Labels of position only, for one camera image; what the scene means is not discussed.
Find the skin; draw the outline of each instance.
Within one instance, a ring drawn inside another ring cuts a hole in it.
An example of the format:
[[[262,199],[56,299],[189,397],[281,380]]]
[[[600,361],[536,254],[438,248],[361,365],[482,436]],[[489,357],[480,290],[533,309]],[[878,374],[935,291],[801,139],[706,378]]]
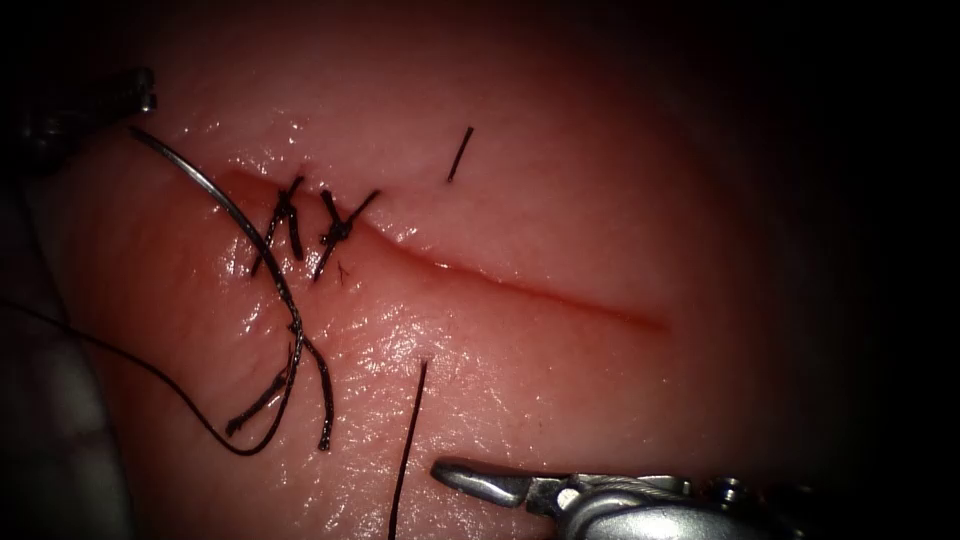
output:
[[[172,13],[132,19],[137,39],[94,65],[153,68],[159,110],[132,122],[261,233],[277,190],[306,176],[293,203],[307,260],[285,224],[273,249],[336,417],[318,452],[305,355],[274,442],[234,456],[168,388],[90,349],[145,537],[385,537],[422,360],[400,538],[550,534],[430,479],[440,456],[847,480],[840,352],[811,315],[829,293],[823,261],[765,187],[764,158],[717,150],[737,126],[685,93],[669,58],[560,10]],[[324,188],[342,216],[383,194],[314,284]],[[163,369],[220,429],[284,364],[289,315],[267,272],[250,278],[252,246],[121,127],[28,195],[72,323]],[[233,442],[255,444],[275,408]]]

